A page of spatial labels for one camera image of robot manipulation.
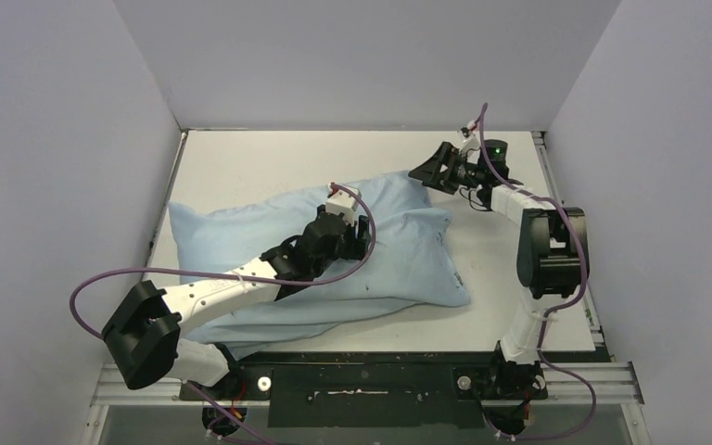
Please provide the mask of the light blue pillowcase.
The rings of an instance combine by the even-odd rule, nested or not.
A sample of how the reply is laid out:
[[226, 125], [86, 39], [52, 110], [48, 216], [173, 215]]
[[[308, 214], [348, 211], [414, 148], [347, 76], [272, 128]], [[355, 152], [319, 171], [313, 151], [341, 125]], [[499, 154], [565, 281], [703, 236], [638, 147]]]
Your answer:
[[[416, 304], [467, 305], [470, 296], [444, 246], [451, 213], [433, 207], [426, 188], [404, 171], [356, 181], [353, 187], [362, 192], [377, 229], [375, 249], [358, 272], [227, 314], [192, 331], [188, 339], [221, 343], [242, 359], [276, 343], [315, 337], [340, 324]], [[301, 233], [326, 195], [324, 185], [308, 187], [209, 214], [172, 202], [168, 211], [179, 267], [229, 272]]]

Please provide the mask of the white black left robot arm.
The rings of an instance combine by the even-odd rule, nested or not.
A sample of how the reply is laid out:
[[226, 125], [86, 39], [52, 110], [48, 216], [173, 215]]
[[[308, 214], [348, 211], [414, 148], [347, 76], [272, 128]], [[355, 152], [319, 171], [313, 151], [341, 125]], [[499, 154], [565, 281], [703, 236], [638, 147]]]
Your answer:
[[290, 297], [312, 286], [335, 283], [323, 277], [336, 261], [363, 266], [375, 247], [370, 214], [350, 220], [320, 206], [299, 235], [215, 279], [159, 288], [150, 280], [134, 285], [113, 312], [101, 337], [132, 390], [162, 378], [191, 380], [215, 397], [239, 389], [235, 358], [225, 347], [186, 339], [212, 320], [259, 303]]

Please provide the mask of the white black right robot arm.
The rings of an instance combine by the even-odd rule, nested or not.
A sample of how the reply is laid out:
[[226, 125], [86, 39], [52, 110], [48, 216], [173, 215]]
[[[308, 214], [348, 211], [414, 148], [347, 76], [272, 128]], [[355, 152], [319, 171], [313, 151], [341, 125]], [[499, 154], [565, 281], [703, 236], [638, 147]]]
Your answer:
[[477, 209], [505, 217], [519, 229], [516, 273], [523, 287], [515, 318], [499, 340], [503, 362], [487, 372], [489, 388], [509, 397], [523, 387], [519, 365], [539, 362], [551, 310], [578, 296], [588, 278], [585, 215], [539, 197], [509, 177], [508, 144], [470, 138], [458, 148], [450, 142], [409, 172], [410, 178], [442, 193], [464, 192]]

